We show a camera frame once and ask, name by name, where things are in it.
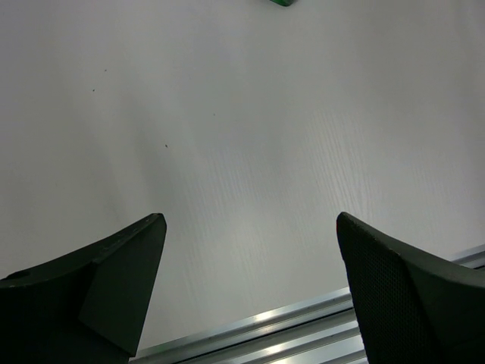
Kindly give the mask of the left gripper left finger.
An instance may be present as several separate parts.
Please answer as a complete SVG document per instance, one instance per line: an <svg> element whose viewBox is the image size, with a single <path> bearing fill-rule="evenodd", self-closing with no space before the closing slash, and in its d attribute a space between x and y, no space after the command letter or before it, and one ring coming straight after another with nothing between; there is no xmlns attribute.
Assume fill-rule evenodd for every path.
<svg viewBox="0 0 485 364"><path fill-rule="evenodd" d="M3 363L127 363L136 356L167 223L153 213L1 280Z"/></svg>

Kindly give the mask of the green dish soap bottle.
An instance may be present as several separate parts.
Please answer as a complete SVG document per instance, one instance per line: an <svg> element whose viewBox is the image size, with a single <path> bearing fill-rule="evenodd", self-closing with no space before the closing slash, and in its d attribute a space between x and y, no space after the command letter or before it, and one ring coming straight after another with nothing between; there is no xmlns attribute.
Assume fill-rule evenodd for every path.
<svg viewBox="0 0 485 364"><path fill-rule="evenodd" d="M296 3L296 0L270 0L270 1L282 7L289 7L294 3Z"/></svg>

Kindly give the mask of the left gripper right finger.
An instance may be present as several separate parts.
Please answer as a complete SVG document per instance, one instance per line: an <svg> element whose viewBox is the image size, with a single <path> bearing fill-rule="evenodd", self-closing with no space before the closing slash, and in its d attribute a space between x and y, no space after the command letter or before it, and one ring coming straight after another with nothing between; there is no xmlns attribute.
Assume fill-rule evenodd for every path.
<svg viewBox="0 0 485 364"><path fill-rule="evenodd" d="M482 363L484 272L390 237L347 212L336 219L370 363Z"/></svg>

